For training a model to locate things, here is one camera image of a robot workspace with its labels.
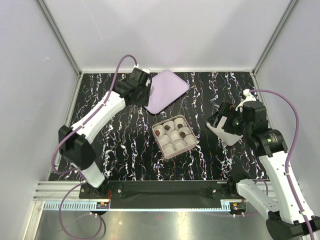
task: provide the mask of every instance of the black marble surface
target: black marble surface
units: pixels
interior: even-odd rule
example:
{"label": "black marble surface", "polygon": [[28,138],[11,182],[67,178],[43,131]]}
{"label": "black marble surface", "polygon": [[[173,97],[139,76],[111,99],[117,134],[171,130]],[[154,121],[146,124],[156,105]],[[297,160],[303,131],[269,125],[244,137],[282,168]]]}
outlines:
{"label": "black marble surface", "polygon": [[[254,87],[249,72],[178,72],[190,89],[157,115],[143,107],[127,106],[116,114],[93,142],[97,165],[109,180],[219,180],[244,170],[252,179],[266,178],[266,171],[253,151],[242,141],[226,146],[206,127],[223,101],[240,102],[241,92]],[[113,74],[84,74],[71,124],[84,117],[109,90]],[[199,143],[191,151],[163,159],[151,126],[176,115],[184,115]],[[59,170],[71,166],[61,159]],[[50,181],[78,180],[74,173]]]}

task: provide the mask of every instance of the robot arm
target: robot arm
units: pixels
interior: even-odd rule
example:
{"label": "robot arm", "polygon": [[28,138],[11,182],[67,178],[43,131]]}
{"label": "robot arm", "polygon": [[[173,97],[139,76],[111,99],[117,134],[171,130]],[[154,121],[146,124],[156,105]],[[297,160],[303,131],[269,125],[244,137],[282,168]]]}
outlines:
{"label": "robot arm", "polygon": [[228,146],[242,137],[259,157],[266,169],[278,202],[274,202],[250,179],[236,183],[236,192],[247,199],[266,220],[267,229],[273,239],[291,239],[308,234],[305,215],[313,230],[320,229],[320,218],[314,216],[304,199],[298,182],[289,166],[289,173],[304,212],[291,191],[285,173],[288,147],[283,135],[268,127],[266,107],[249,90],[243,94],[246,99],[238,106],[223,102],[216,114],[207,120],[207,127]]}
{"label": "robot arm", "polygon": [[151,90],[151,76],[148,69],[135,67],[130,75],[121,81],[116,81],[113,91],[105,94],[102,100],[81,120],[71,127],[63,125],[58,132],[61,142],[73,130],[79,130],[71,136],[60,148],[60,154],[78,168],[87,182],[94,188],[99,188],[105,181],[105,176],[99,170],[95,160],[96,152],[92,147],[100,130],[109,120],[127,105],[137,104],[147,106]]}

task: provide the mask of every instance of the white wall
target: white wall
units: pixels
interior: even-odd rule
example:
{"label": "white wall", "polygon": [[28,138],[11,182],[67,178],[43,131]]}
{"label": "white wall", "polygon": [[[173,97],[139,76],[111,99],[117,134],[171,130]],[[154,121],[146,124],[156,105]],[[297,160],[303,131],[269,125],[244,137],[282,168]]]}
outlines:
{"label": "white wall", "polygon": [[114,71],[251,70],[290,0],[45,1],[79,67]]}
{"label": "white wall", "polygon": [[18,240],[77,77],[35,0],[0,1],[0,235]]}
{"label": "white wall", "polygon": [[[299,1],[257,74],[257,81],[262,89],[274,90],[285,95],[297,108],[300,132],[291,162],[302,193],[318,216],[320,216],[319,12],[319,0]],[[267,94],[264,96],[274,127],[284,134],[290,146],[295,131],[292,110],[279,98]]]}

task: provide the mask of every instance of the paper cup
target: paper cup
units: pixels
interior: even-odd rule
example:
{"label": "paper cup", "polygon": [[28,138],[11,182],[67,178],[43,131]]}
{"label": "paper cup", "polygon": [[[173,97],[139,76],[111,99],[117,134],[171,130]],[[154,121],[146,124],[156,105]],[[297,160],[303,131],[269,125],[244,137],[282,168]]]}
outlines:
{"label": "paper cup", "polygon": [[189,134],[183,139],[188,145],[192,145],[197,142],[197,139],[192,135]]}
{"label": "paper cup", "polygon": [[178,133],[179,133],[180,137],[181,137],[182,139],[184,139],[187,135],[191,134],[192,132],[191,132],[191,130],[190,130],[187,126],[185,126],[185,127],[181,127],[181,128],[178,130]]}
{"label": "paper cup", "polygon": [[170,143],[170,137],[168,135],[162,135],[158,137],[158,140],[162,147]]}
{"label": "paper cup", "polygon": [[183,141],[183,140],[176,140],[173,142],[173,146],[176,150],[180,150],[180,149],[183,149],[187,146],[186,142]]}
{"label": "paper cup", "polygon": [[163,128],[165,130],[166,134],[171,133],[173,130],[175,130],[175,123],[174,121],[167,121],[163,124]]}
{"label": "paper cup", "polygon": [[163,151],[165,154],[172,154],[176,151],[175,147],[172,145],[172,143],[168,143],[163,147]]}
{"label": "paper cup", "polygon": [[153,128],[153,131],[154,131],[154,133],[155,133],[155,135],[156,135],[157,137],[161,137],[161,136],[165,135],[165,133],[166,133],[166,131],[165,131],[165,129],[164,129],[164,126],[162,126],[162,125],[155,126],[155,127]]}
{"label": "paper cup", "polygon": [[174,120],[174,128],[176,130],[181,129],[186,126],[187,126],[187,123],[185,122],[185,120],[182,117],[178,117]]}
{"label": "paper cup", "polygon": [[177,130],[173,130],[172,132],[170,132],[169,137],[170,137],[171,143],[180,139],[180,135]]}

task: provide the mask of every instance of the black clamp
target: black clamp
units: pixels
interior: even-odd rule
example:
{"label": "black clamp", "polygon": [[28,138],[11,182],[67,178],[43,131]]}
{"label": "black clamp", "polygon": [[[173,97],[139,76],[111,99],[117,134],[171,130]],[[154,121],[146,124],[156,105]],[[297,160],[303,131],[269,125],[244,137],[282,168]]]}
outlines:
{"label": "black clamp", "polygon": [[131,75],[115,82],[113,91],[124,98],[125,104],[148,106],[152,78],[148,72],[135,67]]}
{"label": "black clamp", "polygon": [[[313,232],[320,229],[320,217],[313,216],[309,222]],[[274,240],[289,240],[309,234],[309,230],[305,222],[299,223],[298,221],[295,221],[294,224],[284,222],[281,220],[279,211],[270,211],[268,213],[266,228]]]}
{"label": "black clamp", "polygon": [[[63,125],[58,131],[59,143],[68,136],[73,129]],[[96,160],[96,152],[84,134],[73,134],[59,149],[60,154],[80,170],[89,168]]]}
{"label": "black clamp", "polygon": [[273,153],[287,152],[288,147],[281,132],[269,128],[267,109],[262,102],[244,102],[242,112],[236,111],[236,106],[223,102],[218,112],[207,121],[217,128],[222,117],[227,118],[222,129],[229,134],[243,135],[244,141],[257,157],[272,157]]}

